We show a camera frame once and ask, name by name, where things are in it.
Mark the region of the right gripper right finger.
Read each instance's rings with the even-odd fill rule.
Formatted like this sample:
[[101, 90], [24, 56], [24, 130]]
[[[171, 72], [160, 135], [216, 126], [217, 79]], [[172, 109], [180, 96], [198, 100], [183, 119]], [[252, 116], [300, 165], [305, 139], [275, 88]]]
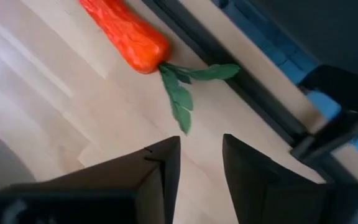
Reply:
[[358, 184], [317, 184], [231, 134], [223, 163], [239, 223], [358, 223]]

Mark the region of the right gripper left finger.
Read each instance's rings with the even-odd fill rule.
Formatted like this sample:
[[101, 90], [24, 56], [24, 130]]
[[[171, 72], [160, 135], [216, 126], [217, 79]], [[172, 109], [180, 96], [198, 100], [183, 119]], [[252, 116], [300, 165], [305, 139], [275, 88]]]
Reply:
[[45, 182], [0, 190], [0, 223], [173, 223], [181, 139], [173, 136]]

